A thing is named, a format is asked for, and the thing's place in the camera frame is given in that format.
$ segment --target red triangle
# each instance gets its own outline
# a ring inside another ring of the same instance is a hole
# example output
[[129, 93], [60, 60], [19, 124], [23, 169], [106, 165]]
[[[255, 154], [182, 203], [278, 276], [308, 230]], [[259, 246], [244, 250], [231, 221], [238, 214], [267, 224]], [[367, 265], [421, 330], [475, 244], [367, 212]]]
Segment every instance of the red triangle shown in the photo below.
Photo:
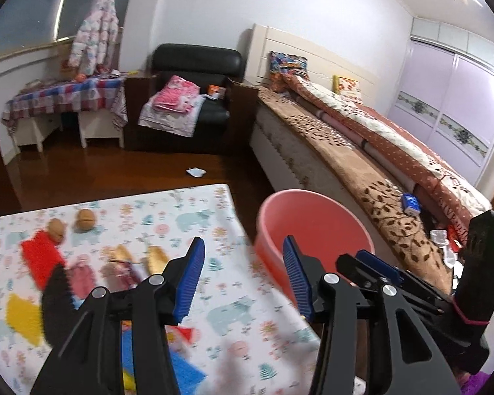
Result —
[[179, 333], [183, 336], [187, 342], [192, 343], [192, 332], [194, 331], [193, 328], [184, 328], [184, 327], [174, 327], [179, 331]]

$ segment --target purple cloth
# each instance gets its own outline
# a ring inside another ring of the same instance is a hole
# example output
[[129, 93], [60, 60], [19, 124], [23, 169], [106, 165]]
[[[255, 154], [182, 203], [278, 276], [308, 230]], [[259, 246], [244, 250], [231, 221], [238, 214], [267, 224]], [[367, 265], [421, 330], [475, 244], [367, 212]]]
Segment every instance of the purple cloth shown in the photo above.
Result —
[[480, 371], [477, 375], [470, 376], [470, 379], [461, 388], [462, 395], [475, 395], [486, 383], [490, 375]]

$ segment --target bed headboard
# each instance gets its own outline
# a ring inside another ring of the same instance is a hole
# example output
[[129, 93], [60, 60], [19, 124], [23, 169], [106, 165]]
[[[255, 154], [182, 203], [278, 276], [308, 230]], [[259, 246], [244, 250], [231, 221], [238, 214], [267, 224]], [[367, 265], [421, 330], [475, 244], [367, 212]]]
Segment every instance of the bed headboard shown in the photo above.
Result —
[[358, 80], [364, 104], [373, 107], [378, 79], [318, 44], [275, 28], [255, 24], [245, 67], [245, 79], [253, 84], [269, 84], [269, 52], [282, 52], [308, 59], [311, 81], [330, 90], [333, 76]]

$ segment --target pink rubber band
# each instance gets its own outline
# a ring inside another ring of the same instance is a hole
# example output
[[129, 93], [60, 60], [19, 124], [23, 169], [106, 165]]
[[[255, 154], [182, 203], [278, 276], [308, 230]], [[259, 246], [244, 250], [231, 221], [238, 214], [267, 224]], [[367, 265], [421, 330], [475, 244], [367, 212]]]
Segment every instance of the pink rubber band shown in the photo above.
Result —
[[467, 325], [476, 325], [476, 326], [482, 326], [482, 325], [488, 325], [490, 321], [471, 321], [469, 318], [465, 316], [465, 314], [461, 311], [459, 306], [456, 303], [456, 299], [452, 297], [452, 304], [453, 308], [456, 309], [457, 314], [461, 317], [463, 322], [465, 322]]

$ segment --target window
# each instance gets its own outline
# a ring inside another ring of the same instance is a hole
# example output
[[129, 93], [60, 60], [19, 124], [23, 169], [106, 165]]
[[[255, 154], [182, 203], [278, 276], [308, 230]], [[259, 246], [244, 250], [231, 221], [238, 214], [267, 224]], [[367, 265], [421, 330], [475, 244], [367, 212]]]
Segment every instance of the window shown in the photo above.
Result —
[[[74, 36], [91, 4], [92, 0], [6, 0], [0, 8], [0, 55]], [[120, 27], [127, 6], [128, 0], [115, 0]]]

